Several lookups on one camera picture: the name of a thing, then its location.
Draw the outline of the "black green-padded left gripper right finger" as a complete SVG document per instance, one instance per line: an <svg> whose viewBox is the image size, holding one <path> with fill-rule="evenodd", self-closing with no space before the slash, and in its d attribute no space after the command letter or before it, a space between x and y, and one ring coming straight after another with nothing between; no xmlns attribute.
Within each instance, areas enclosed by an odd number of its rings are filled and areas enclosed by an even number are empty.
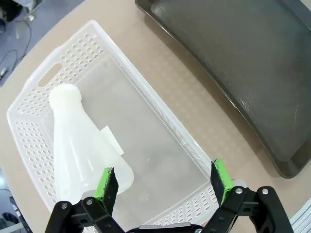
<svg viewBox="0 0 311 233"><path fill-rule="evenodd" d="M220 159L211 162L210 182L219 208L205 225L205 233L228 233L240 216L249 217L258 233L292 231L285 209L271 186L252 191L234 185Z"/></svg>

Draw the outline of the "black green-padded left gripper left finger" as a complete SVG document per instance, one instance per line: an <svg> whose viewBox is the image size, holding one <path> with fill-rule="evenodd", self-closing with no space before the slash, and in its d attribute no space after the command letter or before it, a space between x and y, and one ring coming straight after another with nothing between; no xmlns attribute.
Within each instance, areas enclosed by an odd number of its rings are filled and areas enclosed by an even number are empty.
<svg viewBox="0 0 311 233"><path fill-rule="evenodd" d="M76 204L69 201L56 203L45 232L81 233L86 227L94 227L99 233L123 233L124 230L112 217L118 188L114 169L104 169L95 196L86 197Z"/></svg>

